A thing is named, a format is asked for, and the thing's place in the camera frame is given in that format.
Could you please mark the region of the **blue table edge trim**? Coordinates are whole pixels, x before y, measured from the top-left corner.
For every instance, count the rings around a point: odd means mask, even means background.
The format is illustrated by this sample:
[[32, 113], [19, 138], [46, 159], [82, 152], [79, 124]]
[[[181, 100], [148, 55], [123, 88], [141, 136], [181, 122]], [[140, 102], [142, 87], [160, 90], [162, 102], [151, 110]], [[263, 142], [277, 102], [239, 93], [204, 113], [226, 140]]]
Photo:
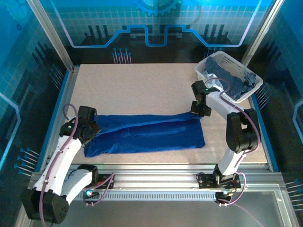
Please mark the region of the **blue table edge trim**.
[[47, 145], [48, 145], [49, 139], [51, 137], [51, 133], [52, 133], [53, 126], [54, 126], [54, 123], [55, 123], [55, 119], [56, 119], [56, 116], [57, 116], [57, 113], [58, 113], [58, 110], [59, 110], [59, 107], [60, 107], [60, 103], [61, 103], [63, 93], [64, 93], [64, 90], [65, 90], [65, 86], [66, 86], [66, 84], [69, 80], [69, 76], [70, 76], [70, 72], [67, 70], [66, 73], [65, 73], [65, 76], [63, 78], [62, 87], [60, 88], [59, 95], [57, 97], [56, 104], [55, 104], [55, 107], [54, 107], [54, 110], [53, 110], [53, 114], [52, 114], [48, 129], [47, 129], [47, 133], [46, 133], [43, 145], [42, 145], [42, 149], [41, 149], [41, 152], [40, 152], [37, 164], [36, 164], [36, 168], [35, 168], [36, 172], [38, 172], [40, 170], [40, 168], [42, 167], [43, 159], [45, 157], [45, 153], [46, 153], [46, 149], [47, 149]]

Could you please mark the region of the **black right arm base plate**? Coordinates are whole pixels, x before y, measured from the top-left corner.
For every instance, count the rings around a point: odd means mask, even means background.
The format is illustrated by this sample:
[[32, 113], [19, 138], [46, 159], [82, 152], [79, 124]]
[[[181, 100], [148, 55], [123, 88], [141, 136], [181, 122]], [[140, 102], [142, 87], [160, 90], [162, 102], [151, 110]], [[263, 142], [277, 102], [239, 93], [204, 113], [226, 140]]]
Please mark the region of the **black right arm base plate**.
[[239, 175], [220, 176], [218, 173], [196, 174], [196, 181], [200, 189], [240, 189], [241, 182]]

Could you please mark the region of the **aluminium frame post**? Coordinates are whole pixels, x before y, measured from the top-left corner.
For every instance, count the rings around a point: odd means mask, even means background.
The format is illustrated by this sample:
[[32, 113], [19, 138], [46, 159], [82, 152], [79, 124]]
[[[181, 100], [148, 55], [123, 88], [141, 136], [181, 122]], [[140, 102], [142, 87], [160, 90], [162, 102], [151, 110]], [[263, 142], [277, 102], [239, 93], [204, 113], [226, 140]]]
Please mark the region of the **aluminium frame post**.
[[62, 60], [64, 66], [68, 70], [69, 73], [73, 73], [74, 65], [61, 41], [59, 38], [53, 24], [51, 23], [46, 11], [44, 10], [40, 0], [26, 0], [32, 9], [35, 17], [39, 21], [41, 27], [49, 38], [51, 44], [55, 48], [58, 56]]
[[280, 11], [285, 0], [272, 0], [270, 7], [268, 8], [264, 18], [261, 21], [260, 26], [258, 27], [255, 35], [253, 36], [252, 41], [250, 42], [241, 63], [244, 66], [248, 66], [252, 57], [256, 53], [259, 45], [264, 39], [265, 35], [269, 31], [270, 26], [272, 25], [274, 19], [276, 18], [278, 12]]

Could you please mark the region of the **white plastic laundry basket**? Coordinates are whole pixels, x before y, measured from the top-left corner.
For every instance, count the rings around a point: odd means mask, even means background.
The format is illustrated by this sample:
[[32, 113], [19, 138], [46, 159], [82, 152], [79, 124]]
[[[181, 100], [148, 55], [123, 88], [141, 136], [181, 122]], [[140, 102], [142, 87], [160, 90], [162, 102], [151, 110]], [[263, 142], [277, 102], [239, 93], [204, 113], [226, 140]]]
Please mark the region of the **white plastic laundry basket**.
[[[210, 56], [206, 57], [205, 59], [200, 61], [195, 66], [194, 70], [197, 73], [198, 80], [202, 80], [202, 81], [206, 82], [205, 76], [206, 76], [207, 72], [206, 72], [205, 63], [209, 57], [213, 57], [219, 66], [221, 66], [224, 70], [231, 73], [233, 76], [239, 77], [242, 81], [244, 81], [245, 75], [247, 75], [250, 72], [253, 72], [250, 69], [248, 69], [246, 66], [244, 66], [243, 64], [238, 62], [236, 59], [234, 59], [233, 57], [228, 55], [227, 53], [225, 53], [223, 51], [218, 51], [218, 52], [215, 52], [215, 53], [211, 54]], [[245, 99], [249, 98], [254, 92], [256, 92], [261, 87], [261, 85], [263, 85], [263, 80], [261, 77], [259, 77], [256, 74], [255, 87], [251, 91], [242, 95], [238, 100], [234, 100], [234, 99], [230, 98], [227, 94], [224, 94], [223, 96], [226, 99], [229, 99], [231, 102], [241, 103]]]

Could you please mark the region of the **grey metal front plate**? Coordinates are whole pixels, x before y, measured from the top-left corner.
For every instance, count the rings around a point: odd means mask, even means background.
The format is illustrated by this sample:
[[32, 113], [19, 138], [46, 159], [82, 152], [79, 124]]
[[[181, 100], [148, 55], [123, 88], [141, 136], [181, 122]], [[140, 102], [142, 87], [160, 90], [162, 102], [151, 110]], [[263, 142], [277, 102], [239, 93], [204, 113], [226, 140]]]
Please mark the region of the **grey metal front plate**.
[[285, 223], [273, 192], [246, 192], [233, 205], [213, 201], [103, 201], [95, 207], [72, 202], [60, 225], [47, 227], [303, 227]]

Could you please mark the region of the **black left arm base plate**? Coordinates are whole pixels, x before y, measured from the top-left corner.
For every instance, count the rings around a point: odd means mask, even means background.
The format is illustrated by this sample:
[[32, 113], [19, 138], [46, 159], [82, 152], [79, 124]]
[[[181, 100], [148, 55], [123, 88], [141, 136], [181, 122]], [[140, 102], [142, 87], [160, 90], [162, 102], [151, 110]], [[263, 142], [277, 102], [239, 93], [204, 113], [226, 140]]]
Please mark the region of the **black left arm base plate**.
[[100, 186], [97, 187], [97, 189], [106, 189], [108, 185], [109, 185], [109, 189], [113, 189], [114, 182], [115, 182], [115, 176], [112, 177], [111, 181], [108, 180], [104, 183], [104, 181], [110, 177], [111, 177], [111, 174], [100, 174], [98, 176], [98, 182], [97, 182], [97, 185], [100, 185]]

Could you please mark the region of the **right controller board with light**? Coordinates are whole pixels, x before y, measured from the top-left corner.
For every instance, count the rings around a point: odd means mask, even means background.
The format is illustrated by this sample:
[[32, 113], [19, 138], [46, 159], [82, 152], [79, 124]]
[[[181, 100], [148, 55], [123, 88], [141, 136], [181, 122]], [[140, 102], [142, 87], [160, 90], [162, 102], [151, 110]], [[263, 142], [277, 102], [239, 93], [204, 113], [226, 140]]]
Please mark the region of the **right controller board with light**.
[[215, 198], [218, 202], [226, 202], [229, 203], [232, 200], [232, 192], [216, 192]]

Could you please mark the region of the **controller board with light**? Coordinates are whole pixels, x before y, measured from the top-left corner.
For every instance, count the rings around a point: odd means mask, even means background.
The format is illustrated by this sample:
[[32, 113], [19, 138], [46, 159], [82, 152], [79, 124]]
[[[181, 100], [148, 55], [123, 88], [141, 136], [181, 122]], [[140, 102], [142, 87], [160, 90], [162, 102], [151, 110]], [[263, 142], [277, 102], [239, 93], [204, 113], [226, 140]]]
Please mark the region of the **controller board with light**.
[[99, 192], [95, 192], [93, 189], [88, 189], [83, 193], [83, 199], [96, 199], [99, 198]]
[[229, 203], [232, 200], [232, 192], [216, 192], [215, 198], [218, 202], [226, 202]]

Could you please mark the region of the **grey blue t-shirt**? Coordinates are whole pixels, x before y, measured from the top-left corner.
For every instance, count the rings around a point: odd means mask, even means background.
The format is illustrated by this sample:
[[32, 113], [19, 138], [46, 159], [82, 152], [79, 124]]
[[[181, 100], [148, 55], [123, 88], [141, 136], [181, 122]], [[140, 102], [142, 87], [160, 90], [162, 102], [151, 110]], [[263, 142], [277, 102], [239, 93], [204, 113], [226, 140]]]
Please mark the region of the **grey blue t-shirt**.
[[218, 78], [225, 81], [224, 91], [226, 94], [234, 99], [238, 100], [242, 95], [251, 91], [256, 85], [256, 74], [253, 72], [244, 76], [244, 81], [239, 77], [233, 76], [228, 71], [219, 66], [213, 57], [209, 57], [205, 63], [207, 74], [215, 74]]

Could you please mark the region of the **royal blue t-shirt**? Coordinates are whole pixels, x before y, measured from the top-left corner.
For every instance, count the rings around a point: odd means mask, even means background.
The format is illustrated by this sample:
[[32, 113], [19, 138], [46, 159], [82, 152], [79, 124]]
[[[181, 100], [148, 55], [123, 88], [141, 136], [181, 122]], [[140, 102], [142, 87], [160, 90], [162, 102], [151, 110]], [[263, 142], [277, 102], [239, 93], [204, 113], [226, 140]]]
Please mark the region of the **royal blue t-shirt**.
[[84, 149], [85, 157], [202, 148], [200, 117], [176, 115], [99, 115], [101, 131]]

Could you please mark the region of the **light grey printed garment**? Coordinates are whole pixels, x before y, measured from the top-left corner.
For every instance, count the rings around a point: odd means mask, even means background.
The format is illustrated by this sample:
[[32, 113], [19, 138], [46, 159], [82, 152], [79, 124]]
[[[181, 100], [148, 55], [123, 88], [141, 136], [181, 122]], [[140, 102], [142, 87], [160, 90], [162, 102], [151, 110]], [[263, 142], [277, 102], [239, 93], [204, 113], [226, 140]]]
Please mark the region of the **light grey printed garment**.
[[226, 84], [223, 79], [218, 78], [215, 74], [206, 74], [205, 76], [206, 82], [205, 85], [207, 88], [216, 88], [219, 91], [224, 91], [224, 85]]

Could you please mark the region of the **aluminium mounting rail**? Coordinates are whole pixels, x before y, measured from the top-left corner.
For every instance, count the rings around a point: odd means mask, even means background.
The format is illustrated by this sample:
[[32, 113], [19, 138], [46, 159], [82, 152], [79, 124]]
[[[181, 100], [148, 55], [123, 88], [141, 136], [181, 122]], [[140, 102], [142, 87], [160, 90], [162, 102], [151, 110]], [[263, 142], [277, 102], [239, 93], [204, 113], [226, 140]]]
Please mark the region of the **aluminium mounting rail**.
[[[232, 192], [234, 198], [240, 189], [200, 189], [196, 181], [196, 174], [202, 172], [212, 174], [214, 165], [195, 164], [125, 164], [98, 165], [100, 174], [114, 174], [114, 188], [109, 192], [147, 192], [147, 191], [204, 191], [204, 192]], [[245, 192], [272, 192], [278, 202], [282, 202], [287, 195], [282, 174], [271, 172], [267, 164], [244, 163], [240, 165], [241, 186]]]

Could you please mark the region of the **left controller board with light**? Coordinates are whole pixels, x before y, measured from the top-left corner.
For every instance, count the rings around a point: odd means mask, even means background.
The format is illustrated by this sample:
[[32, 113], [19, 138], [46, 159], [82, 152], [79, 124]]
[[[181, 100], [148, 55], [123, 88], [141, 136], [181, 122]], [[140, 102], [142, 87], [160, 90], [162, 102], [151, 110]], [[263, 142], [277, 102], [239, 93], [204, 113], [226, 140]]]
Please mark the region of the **left controller board with light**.
[[83, 199], [96, 199], [99, 198], [99, 192], [95, 192], [93, 189], [88, 189], [83, 193]]

